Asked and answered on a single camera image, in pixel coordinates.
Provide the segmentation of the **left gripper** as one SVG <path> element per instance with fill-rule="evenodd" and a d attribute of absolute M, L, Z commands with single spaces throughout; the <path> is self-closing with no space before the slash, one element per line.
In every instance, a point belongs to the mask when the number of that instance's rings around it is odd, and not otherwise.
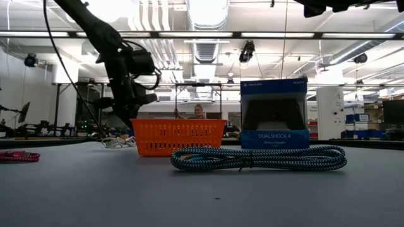
<path fill-rule="evenodd" d="M 146 87 L 134 81 L 138 76 L 129 72 L 129 59 L 131 53 L 117 54 L 115 56 L 100 54 L 96 63 L 103 63 L 109 79 L 108 86 L 112 90 L 113 97 L 98 98 L 93 101 L 97 108 L 109 107 L 130 108 L 124 115 L 112 111 L 112 126 L 133 128 L 132 120 L 138 118 L 138 108 L 135 105 L 146 105 L 157 101 L 157 95 L 146 94 L 146 90 L 154 90 L 157 86 Z"/>

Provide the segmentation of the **orange plastic basket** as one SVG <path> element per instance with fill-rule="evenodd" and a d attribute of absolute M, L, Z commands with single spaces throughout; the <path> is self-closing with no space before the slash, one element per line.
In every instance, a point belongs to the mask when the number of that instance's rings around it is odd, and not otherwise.
<path fill-rule="evenodd" d="M 134 138 L 141 156 L 170 156 L 191 147 L 219 148 L 225 120 L 133 119 Z"/>

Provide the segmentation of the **black background rack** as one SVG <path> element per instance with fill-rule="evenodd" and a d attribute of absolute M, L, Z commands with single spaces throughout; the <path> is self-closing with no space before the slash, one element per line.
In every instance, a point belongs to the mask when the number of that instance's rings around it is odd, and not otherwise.
<path fill-rule="evenodd" d="M 54 111 L 54 125 L 76 125 L 77 93 L 71 84 L 55 84 L 56 104 Z"/>

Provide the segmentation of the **person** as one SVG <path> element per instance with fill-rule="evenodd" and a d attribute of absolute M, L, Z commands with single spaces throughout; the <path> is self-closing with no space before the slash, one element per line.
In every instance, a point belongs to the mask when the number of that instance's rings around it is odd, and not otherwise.
<path fill-rule="evenodd" d="M 183 117 L 176 108 L 174 109 L 174 113 L 178 119 L 207 119 L 206 113 L 200 104 L 194 106 L 194 115 L 192 117 Z"/>

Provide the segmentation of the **background robot rig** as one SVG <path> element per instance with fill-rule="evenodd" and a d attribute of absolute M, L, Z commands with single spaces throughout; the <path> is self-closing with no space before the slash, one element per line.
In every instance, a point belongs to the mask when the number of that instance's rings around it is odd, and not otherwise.
<path fill-rule="evenodd" d="M 0 120 L 0 139 L 14 139 L 16 137 L 71 137 L 75 134 L 76 127 L 70 123 L 57 126 L 49 121 L 41 120 L 38 124 L 26 123 L 30 102 L 26 103 L 21 110 L 11 109 L 0 105 L 1 112 L 14 112 L 15 126 L 9 127 L 4 119 Z"/>

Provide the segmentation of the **blue PlayStation controller box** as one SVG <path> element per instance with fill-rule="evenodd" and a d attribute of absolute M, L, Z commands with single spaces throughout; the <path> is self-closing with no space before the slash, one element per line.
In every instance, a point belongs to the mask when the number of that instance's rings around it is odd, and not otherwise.
<path fill-rule="evenodd" d="M 242 81 L 241 146 L 308 148 L 307 79 Z"/>

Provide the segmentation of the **white pillar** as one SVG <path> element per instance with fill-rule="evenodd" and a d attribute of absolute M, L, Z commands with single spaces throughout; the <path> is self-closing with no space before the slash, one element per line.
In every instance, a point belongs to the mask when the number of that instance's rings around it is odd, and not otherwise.
<path fill-rule="evenodd" d="M 320 87 L 317 92 L 319 140 L 340 139 L 345 130 L 342 87 Z"/>

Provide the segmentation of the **shelf with blue bins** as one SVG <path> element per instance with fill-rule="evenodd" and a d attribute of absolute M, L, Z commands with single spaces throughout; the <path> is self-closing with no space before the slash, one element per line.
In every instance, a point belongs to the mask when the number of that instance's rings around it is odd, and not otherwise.
<path fill-rule="evenodd" d="M 342 139 L 382 139 L 386 135 L 381 119 L 371 119 L 368 113 L 346 115 L 345 130 Z"/>

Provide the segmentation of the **black monitor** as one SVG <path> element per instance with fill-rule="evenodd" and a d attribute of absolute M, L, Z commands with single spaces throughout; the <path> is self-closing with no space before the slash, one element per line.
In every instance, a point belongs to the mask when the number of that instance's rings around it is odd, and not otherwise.
<path fill-rule="evenodd" d="M 383 101 L 383 117 L 387 124 L 404 124 L 404 100 Z"/>

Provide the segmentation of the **black background stand frame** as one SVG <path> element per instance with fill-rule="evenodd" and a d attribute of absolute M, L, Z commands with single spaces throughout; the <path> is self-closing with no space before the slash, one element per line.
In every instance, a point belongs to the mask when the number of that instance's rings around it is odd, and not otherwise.
<path fill-rule="evenodd" d="M 222 110 L 222 91 L 223 84 L 221 83 L 175 83 L 175 109 L 177 109 L 177 96 L 188 86 L 193 88 L 199 87 L 210 87 L 212 91 L 214 91 L 220 97 L 220 119 L 223 119 L 223 110 Z"/>

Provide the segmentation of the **silver ribbed air duct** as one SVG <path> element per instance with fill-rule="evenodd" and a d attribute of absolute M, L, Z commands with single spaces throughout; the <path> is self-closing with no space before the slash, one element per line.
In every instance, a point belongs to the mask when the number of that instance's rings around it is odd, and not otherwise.
<path fill-rule="evenodd" d="M 215 32 L 226 27 L 230 0 L 186 0 L 188 26 L 191 31 Z M 192 44 L 194 58 L 199 63 L 212 63 L 219 44 Z"/>

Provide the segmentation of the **grey ceiling duct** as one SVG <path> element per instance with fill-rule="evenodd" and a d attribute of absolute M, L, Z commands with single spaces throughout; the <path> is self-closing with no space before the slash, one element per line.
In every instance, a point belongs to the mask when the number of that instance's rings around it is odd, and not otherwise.
<path fill-rule="evenodd" d="M 381 33 L 401 33 L 404 32 L 404 15 L 401 15 L 387 24 L 376 29 L 376 32 Z M 359 40 L 347 48 L 337 52 L 329 58 L 329 64 L 335 65 L 353 59 L 364 52 L 381 45 L 385 40 Z"/>

